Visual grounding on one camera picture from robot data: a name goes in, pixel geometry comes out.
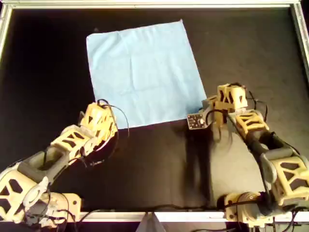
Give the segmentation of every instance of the robotic arm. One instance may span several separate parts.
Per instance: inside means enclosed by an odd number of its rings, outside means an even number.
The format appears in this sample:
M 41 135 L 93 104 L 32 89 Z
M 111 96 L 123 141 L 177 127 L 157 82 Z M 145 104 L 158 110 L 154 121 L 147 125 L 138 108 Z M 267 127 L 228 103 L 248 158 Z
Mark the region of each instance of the robotic arm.
M 230 193 L 225 196 L 226 218 L 264 227 L 273 217 L 295 209 L 309 199 L 309 162 L 306 157 L 280 139 L 264 121 L 260 112 L 247 110 L 244 86 L 218 86 L 217 95 L 203 101 L 203 110 L 188 115 L 190 130 L 208 126 L 208 118 L 219 127 L 227 125 L 242 138 L 254 156 L 265 192 Z
M 111 106 L 99 101 L 89 104 L 78 126 L 66 127 L 45 151 L 0 173 L 0 219 L 53 228 L 67 219 L 79 220 L 81 198 L 73 193 L 50 193 L 49 187 L 69 165 L 100 150 L 116 132 Z

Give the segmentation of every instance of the metal frame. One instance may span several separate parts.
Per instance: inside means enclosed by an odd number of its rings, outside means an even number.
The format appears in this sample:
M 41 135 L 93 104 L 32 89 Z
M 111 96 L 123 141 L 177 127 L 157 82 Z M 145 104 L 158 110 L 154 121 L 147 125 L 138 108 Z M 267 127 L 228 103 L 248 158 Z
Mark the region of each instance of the metal frame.
M 300 0 L 3 0 L 0 18 L 0 59 L 14 9 L 149 9 L 149 8 L 283 8 L 290 7 L 309 84 L 309 36 Z M 84 221 L 140 222 L 144 212 L 95 212 Z M 156 212 L 161 222 L 227 222 L 224 212 Z M 275 217 L 288 222 L 292 214 Z M 295 222 L 309 222 L 309 212 L 299 212 Z

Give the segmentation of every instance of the blue towel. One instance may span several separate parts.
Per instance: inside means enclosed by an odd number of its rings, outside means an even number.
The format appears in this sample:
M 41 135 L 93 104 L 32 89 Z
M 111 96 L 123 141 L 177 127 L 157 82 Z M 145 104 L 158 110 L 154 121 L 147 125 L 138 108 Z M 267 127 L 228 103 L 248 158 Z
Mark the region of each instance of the blue towel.
M 96 100 L 130 127 L 184 119 L 206 98 L 182 21 L 91 34 L 87 53 Z

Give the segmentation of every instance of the black tabletop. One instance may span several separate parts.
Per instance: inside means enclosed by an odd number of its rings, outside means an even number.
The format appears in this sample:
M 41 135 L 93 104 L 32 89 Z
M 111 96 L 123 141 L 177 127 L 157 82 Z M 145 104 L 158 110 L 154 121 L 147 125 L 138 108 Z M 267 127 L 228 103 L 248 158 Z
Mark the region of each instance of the black tabletop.
M 208 96 L 240 82 L 269 106 L 268 124 L 303 154 L 309 150 L 309 98 L 288 9 L 14 10 L 0 67 L 0 170 L 45 149 L 94 101 L 86 37 L 183 20 Z M 83 210 L 134 210 L 211 201 L 211 131 L 185 120 L 120 131 L 104 164 L 76 162 L 52 191 L 73 192 Z M 101 159 L 112 149 L 89 157 Z

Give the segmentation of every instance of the black cable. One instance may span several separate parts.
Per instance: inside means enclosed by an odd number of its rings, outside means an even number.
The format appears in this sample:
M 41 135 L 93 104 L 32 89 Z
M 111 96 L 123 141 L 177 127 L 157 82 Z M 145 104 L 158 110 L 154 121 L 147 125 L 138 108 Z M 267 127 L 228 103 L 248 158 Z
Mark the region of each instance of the black cable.
M 104 101 L 106 104 L 101 105 L 101 104 L 100 104 L 100 101 Z M 108 106 L 108 107 L 110 107 L 110 108 L 111 108 L 111 107 L 116 108 L 116 109 L 118 109 L 118 110 L 124 115 L 124 117 L 125 117 L 125 119 L 126 119 L 126 125 L 127 125 L 127 137 L 129 138 L 129 137 L 130 137 L 129 121 L 128 121 L 127 117 L 126 117 L 125 112 L 124 112 L 122 109 L 120 109 L 118 106 L 110 105 L 110 104 L 108 103 L 108 101 L 105 100 L 105 99 L 99 99 L 99 100 L 97 100 L 97 104 L 98 104 L 99 106 L 101 106 L 103 109 L 104 109 L 104 106 Z M 117 123 L 116 123 L 116 120 L 115 120 L 115 116 L 114 116 L 112 110 L 111 110 L 111 113 L 112 113 L 113 120 L 114 120 L 114 122 L 115 122 L 115 124 L 116 124 L 116 126 L 117 126 Z
M 71 161 L 73 161 L 73 160 L 80 160 L 81 162 L 83 162 L 83 164 L 84 164 L 85 168 L 88 168 L 88 166 L 87 166 L 87 164 L 86 164 L 86 162 L 85 162 L 85 160 L 84 160 L 84 157 L 83 157 L 83 156 L 81 156 L 81 157 L 75 157 L 75 158 L 72 158 L 72 159 L 70 159 L 70 160 L 69 160 L 69 162 L 68 162 L 68 163 L 70 163 L 70 162 L 71 162 Z
M 258 202 L 260 202 L 260 201 L 258 201 L 258 200 L 256 200 L 256 201 L 244 201 L 244 202 L 235 202 L 235 203 L 231 203 L 231 204 L 227 204 L 227 205 L 225 205 L 224 206 L 224 208 L 229 208 L 229 207 L 233 207 L 233 206 L 237 206 L 237 205 L 242 205 L 242 204 L 257 204 Z
M 102 211 L 101 209 L 96 209 L 96 210 L 93 210 L 93 211 L 90 211 L 88 213 L 86 213 L 78 222 L 78 225 L 77 225 L 77 232 L 80 230 L 80 227 L 82 225 L 82 222 L 85 220 L 86 217 L 88 217 L 90 214 L 92 213 L 95 213 L 95 212 L 100 212 Z
M 193 230 L 191 232 L 228 232 L 228 231 L 233 231 L 236 230 L 236 228 L 230 228 L 230 229 L 218 229 L 218 230 L 213 230 L 213 229 L 197 229 Z
M 70 204 L 69 204 L 69 200 L 68 200 L 68 198 L 63 194 L 63 193 L 61 193 L 61 195 L 66 199 L 66 201 L 67 201 L 67 204 L 68 204 L 68 209 L 59 209 L 59 210 L 57 210 L 58 212 L 66 212 L 67 213 L 67 219 L 66 219 L 66 225 L 65 225 L 65 227 L 64 227 L 64 230 L 63 231 L 65 231 L 66 230 L 66 227 L 67 227 L 67 223 L 68 223 L 68 219 L 69 219 L 69 215 L 71 216 L 71 218 L 72 218 L 72 220 L 73 220 L 73 223 L 74 223 L 74 230 L 75 230 L 75 232 L 77 232 L 77 226 L 76 226 L 76 220 L 75 220 L 75 215 L 70 211 Z
M 265 101 L 261 101 L 261 100 L 253 99 L 253 98 L 247 98 L 247 100 L 254 100 L 255 102 L 264 104 L 264 106 L 265 106 L 264 121 L 266 122 L 267 121 L 267 116 L 268 116 L 268 106 L 267 106 L 267 103 Z
M 264 101 L 256 100 L 256 102 L 259 102 L 259 103 L 262 103 L 262 104 L 265 105 L 264 122 L 266 122 L 267 121 L 267 115 L 268 115 L 268 106 L 267 106 L 266 102 L 264 102 Z
M 207 125 L 207 126 L 208 126 L 208 117 L 209 117 L 209 115 L 210 115 L 211 113 L 214 113 L 214 112 L 219 112 L 219 113 L 223 114 L 223 116 L 225 116 L 226 118 L 228 118 L 228 119 L 231 121 L 231 123 L 232 123 L 232 125 L 234 126 L 234 128 L 236 129 L 238 135 L 239 135 L 239 136 L 241 137 L 241 139 L 243 140 L 243 142 L 244 142 L 245 144 L 247 144 L 247 143 L 246 143 L 246 139 L 245 139 L 245 138 L 243 137 L 243 135 L 241 134 L 239 128 L 237 127 L 237 125 L 235 124 L 235 122 L 233 121 L 233 119 L 231 118 L 231 116 L 230 116 L 228 113 L 226 113 L 225 111 L 223 111 L 223 110 L 218 110 L 218 109 L 209 110 L 209 111 L 207 112 L 206 118 L 205 118 L 205 120 L 206 120 L 206 125 Z
M 162 208 L 174 208 L 176 210 L 182 210 L 182 211 L 189 211 L 189 210 L 196 210 L 196 209 L 206 209 L 206 207 L 204 205 L 202 206 L 185 206 L 185 207 L 181 207 L 181 206 L 178 206 L 178 205 L 174 205 L 174 204 L 162 204 L 162 205 L 156 205 L 156 206 L 153 206 L 153 207 L 147 207 L 147 208 L 135 208 L 135 209 L 130 209 L 128 211 L 130 212 L 154 212 L 158 209 L 162 209 Z M 82 225 L 82 222 L 92 213 L 95 213 L 95 212 L 110 212 L 110 210 L 107 210 L 107 209 L 96 209 L 96 210 L 93 210 L 93 211 L 90 211 L 88 213 L 86 213 L 78 222 L 78 225 L 77 225 L 77 231 L 79 231 L 81 225 Z
M 300 207 L 297 207 L 294 210 L 292 210 L 292 219 L 291 219 L 289 225 L 282 232 L 287 232 L 294 225 L 294 220 L 295 220 L 297 213 L 299 211 L 304 210 L 304 209 L 309 209 L 309 208 L 300 206 Z
M 113 111 L 112 111 L 112 107 L 118 109 L 118 110 L 125 116 L 125 118 L 126 118 L 126 124 L 127 124 L 127 138 L 130 137 L 129 122 L 128 122 L 128 119 L 127 119 L 127 116 L 126 116 L 125 112 L 124 112 L 122 109 L 120 109 L 119 107 L 117 107 L 117 106 L 110 105 L 110 104 L 108 103 L 108 101 L 105 100 L 105 99 L 99 99 L 99 100 L 97 100 L 97 104 L 98 104 L 98 106 L 100 106 L 102 109 L 105 109 L 105 106 L 110 108 L 113 121 L 114 121 L 115 126 L 116 126 L 116 128 L 117 128 L 117 133 L 116 133 L 116 135 L 115 135 L 115 136 L 116 136 L 115 145 L 114 145 L 114 147 L 113 147 L 111 153 L 109 154 L 109 156 L 108 156 L 107 158 L 102 159 L 102 160 L 99 160 L 99 161 L 96 161 L 96 162 L 91 162 L 91 163 L 90 163 L 91 166 L 95 166 L 95 165 L 97 165 L 97 164 L 103 163 L 105 160 L 109 159 L 109 158 L 115 153 L 115 151 L 116 151 L 116 149 L 117 149 L 118 141 L 119 141 L 119 129 L 118 129 L 118 125 L 117 125 L 116 120 L 115 120 L 114 113 L 113 113 Z
M 248 91 L 249 92 L 249 94 L 250 94 L 250 96 L 251 96 L 251 98 L 252 98 L 252 100 L 253 100 L 253 102 L 254 102 L 254 110 L 256 110 L 256 103 L 257 103 L 257 100 L 255 99 L 255 97 L 253 96 L 253 94 L 252 94 L 252 92 L 249 90 Z

